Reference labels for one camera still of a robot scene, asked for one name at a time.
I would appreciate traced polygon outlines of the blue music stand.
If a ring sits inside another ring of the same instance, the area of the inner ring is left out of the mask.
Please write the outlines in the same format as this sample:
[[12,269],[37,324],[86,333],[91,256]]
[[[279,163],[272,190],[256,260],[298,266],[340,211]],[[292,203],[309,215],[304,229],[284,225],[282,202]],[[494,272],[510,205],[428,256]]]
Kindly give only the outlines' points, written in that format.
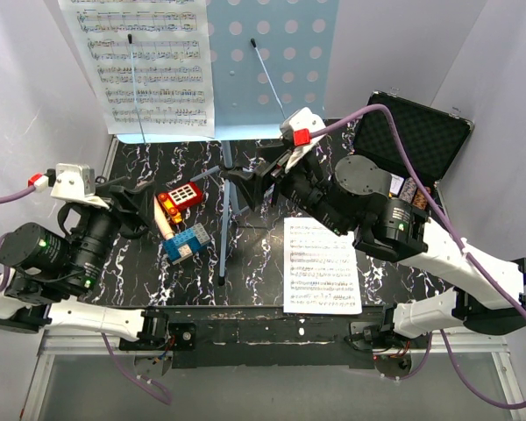
[[231,143],[271,139],[292,113],[323,116],[338,2],[210,1],[215,133],[220,162]]

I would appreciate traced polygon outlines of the pink toy microphone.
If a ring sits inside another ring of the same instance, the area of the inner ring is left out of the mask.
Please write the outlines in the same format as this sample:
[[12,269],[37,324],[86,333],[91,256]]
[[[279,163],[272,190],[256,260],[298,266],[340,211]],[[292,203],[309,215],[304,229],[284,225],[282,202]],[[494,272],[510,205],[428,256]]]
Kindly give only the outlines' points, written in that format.
[[174,237],[174,232],[167,221],[166,215],[160,207],[158,199],[155,197],[153,199],[153,211],[154,211],[154,221],[160,231],[160,234],[164,240],[169,240]]

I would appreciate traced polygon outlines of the black poker chip case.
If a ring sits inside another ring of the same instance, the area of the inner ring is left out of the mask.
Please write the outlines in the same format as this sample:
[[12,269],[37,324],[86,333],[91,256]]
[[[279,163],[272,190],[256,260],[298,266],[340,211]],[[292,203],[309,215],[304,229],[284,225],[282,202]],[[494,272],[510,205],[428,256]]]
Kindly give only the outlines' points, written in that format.
[[[367,103],[381,104],[390,110],[406,155],[429,190],[442,180],[473,132],[474,124],[468,119],[385,92],[373,92]],[[360,119],[352,145],[355,153],[366,156],[380,168],[410,178],[382,112],[369,112]]]

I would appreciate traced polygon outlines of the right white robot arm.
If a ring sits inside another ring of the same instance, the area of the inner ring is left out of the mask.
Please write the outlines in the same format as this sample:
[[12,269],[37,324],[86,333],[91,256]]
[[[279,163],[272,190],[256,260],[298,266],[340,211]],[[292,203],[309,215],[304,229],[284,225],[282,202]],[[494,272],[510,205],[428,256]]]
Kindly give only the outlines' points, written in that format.
[[409,339],[452,327],[506,335],[526,326],[526,259],[499,260],[452,236],[441,219],[391,197],[391,175],[365,156],[345,156],[325,177],[307,147],[275,144],[259,152],[263,160],[253,171],[235,167],[224,172],[251,210],[271,190],[334,234],[351,234],[356,250],[450,284],[439,296],[386,307],[381,322],[362,333],[363,340],[396,349]]

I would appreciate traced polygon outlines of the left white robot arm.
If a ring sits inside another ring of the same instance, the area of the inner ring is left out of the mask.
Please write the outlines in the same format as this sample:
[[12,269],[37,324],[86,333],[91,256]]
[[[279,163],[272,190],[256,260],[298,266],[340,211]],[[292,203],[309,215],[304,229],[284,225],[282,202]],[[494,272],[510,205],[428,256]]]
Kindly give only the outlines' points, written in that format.
[[[124,181],[57,175],[51,196],[64,203],[57,214],[62,233],[26,223],[5,235],[0,243],[0,330],[72,328],[140,341],[152,351],[167,344],[166,317],[156,310],[117,310],[78,300],[98,284],[115,238],[138,239],[152,226],[153,184],[128,189]],[[80,219],[67,229],[70,211]]]

